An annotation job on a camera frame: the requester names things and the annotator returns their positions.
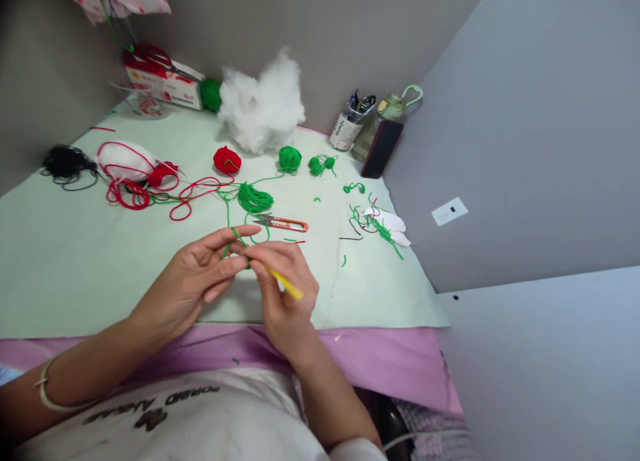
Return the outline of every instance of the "gray wall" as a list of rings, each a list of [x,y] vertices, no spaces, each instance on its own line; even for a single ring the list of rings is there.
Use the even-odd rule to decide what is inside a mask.
[[[486,461],[637,461],[640,267],[451,294],[439,330]]]
[[[640,264],[638,12],[482,0],[423,80],[385,180],[438,292]]]
[[[0,194],[117,103],[120,48],[71,0],[4,0],[0,37]]]
[[[136,17],[139,38],[220,78],[256,75],[284,45],[302,68],[305,125],[329,133],[356,87],[385,96],[417,83],[479,0],[168,0]]]

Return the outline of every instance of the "white t-shirt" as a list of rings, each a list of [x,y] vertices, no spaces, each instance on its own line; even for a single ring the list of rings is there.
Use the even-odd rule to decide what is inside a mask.
[[[237,368],[185,374],[114,396],[20,446],[19,459],[378,461],[356,439],[326,454],[288,376]]]

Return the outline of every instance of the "scissors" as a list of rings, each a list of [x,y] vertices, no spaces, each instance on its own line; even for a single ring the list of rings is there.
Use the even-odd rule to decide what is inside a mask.
[[[264,224],[269,227],[277,227],[278,229],[288,229],[289,231],[307,232],[309,225],[302,221],[294,221],[293,219],[282,219],[281,217],[273,217],[268,214],[259,214],[258,216],[262,221],[254,221],[256,224]],[[301,227],[295,227],[291,224],[298,224]]]
[[[196,76],[192,76],[191,74],[174,66],[169,55],[158,46],[147,43],[134,44],[133,54],[156,68],[170,71],[174,74],[187,78],[189,81],[195,81],[197,83],[200,82],[200,79]]]
[[[371,109],[374,105],[375,105],[374,95],[363,97],[362,100],[360,101],[360,104],[358,105],[357,110],[358,112],[363,113],[363,112],[366,112],[368,109]]]

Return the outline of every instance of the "white wall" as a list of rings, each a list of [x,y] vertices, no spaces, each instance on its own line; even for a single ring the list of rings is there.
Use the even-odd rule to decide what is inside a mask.
[[[640,267],[439,299],[451,321],[441,346],[482,459],[640,459]]]
[[[385,172],[437,292],[640,264],[639,13],[482,0],[446,48]]]

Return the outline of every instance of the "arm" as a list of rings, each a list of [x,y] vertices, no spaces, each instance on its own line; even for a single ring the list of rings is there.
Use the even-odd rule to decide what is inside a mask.
[[[383,451],[369,413],[311,323],[319,286],[298,245],[266,242],[245,253],[253,258],[262,291],[265,331],[300,379],[311,431],[327,451],[354,438],[366,438]],[[300,289],[303,298],[280,292],[265,264]]]
[[[240,236],[252,236],[259,226],[236,227]],[[203,307],[224,294],[233,277],[247,267],[237,256],[222,260],[229,251],[240,252],[236,235],[221,229],[179,250],[155,280],[131,315],[86,339],[54,359],[47,371],[45,391],[58,406],[100,401],[149,356],[184,334]],[[0,387],[0,424],[16,444],[77,414],[50,410],[40,398],[43,366]]]

